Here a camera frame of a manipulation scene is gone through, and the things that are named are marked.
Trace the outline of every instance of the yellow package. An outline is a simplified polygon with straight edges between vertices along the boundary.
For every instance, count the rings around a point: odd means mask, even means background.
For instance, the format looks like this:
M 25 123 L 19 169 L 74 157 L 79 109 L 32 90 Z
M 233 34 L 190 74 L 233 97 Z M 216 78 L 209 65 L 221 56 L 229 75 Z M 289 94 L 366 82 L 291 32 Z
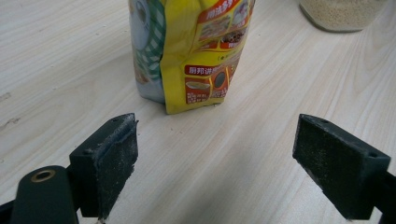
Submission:
M 130 0 L 134 70 L 143 97 L 176 114 L 224 101 L 254 0 Z

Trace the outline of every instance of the metal screw hole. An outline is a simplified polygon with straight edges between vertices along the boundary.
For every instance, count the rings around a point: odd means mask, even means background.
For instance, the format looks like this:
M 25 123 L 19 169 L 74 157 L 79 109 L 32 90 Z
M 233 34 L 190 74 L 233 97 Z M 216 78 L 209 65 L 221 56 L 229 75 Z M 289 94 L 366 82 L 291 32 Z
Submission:
M 37 174 L 32 176 L 32 182 L 35 183 L 40 183 L 46 180 L 51 179 L 53 176 L 55 176 L 55 171 L 54 170 L 44 170 L 44 171 L 40 171 Z
M 369 157 L 371 157 L 371 158 L 376 158 L 377 155 L 376 155 L 374 152 L 370 152 L 370 153 L 369 153 Z

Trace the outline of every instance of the table surface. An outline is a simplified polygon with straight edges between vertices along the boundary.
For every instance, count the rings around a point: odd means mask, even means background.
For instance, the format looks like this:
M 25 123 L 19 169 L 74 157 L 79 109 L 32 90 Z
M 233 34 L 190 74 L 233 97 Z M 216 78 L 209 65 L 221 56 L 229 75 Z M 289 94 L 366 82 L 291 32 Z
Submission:
M 297 121 L 328 119 L 396 158 L 395 11 L 330 34 L 295 0 L 257 1 L 225 102 L 169 116 L 136 89 L 126 0 L 1 0 L 0 204 L 134 112 L 139 158 L 107 223 L 349 223 L 292 158 Z

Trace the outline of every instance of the snack bag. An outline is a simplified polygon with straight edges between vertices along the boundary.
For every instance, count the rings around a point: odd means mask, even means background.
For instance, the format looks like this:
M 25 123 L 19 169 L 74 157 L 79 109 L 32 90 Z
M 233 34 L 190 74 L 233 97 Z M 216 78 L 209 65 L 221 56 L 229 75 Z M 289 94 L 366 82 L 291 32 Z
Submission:
M 224 101 L 255 0 L 130 0 L 140 94 L 176 114 Z

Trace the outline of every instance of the jar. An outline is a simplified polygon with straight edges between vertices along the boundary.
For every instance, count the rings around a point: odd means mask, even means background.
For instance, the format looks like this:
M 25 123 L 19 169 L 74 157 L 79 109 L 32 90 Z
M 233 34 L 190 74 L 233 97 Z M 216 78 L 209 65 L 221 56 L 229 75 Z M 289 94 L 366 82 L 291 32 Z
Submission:
M 305 16 L 318 28 L 355 32 L 367 27 L 387 0 L 300 0 Z

